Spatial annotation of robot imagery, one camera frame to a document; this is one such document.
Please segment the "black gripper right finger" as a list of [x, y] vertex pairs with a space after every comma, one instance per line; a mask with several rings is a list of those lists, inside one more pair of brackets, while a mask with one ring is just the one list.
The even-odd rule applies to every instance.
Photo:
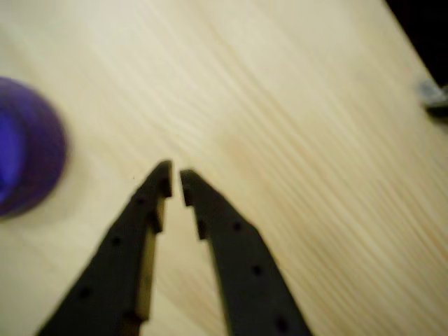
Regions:
[[185, 205], [208, 242], [229, 335], [309, 335], [262, 236], [196, 171], [180, 173]]

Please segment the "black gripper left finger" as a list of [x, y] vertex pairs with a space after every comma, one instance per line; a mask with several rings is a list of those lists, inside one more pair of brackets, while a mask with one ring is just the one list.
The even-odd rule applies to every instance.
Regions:
[[156, 236], [172, 196], [172, 162], [158, 163], [111, 225], [40, 335], [139, 335], [151, 310]]

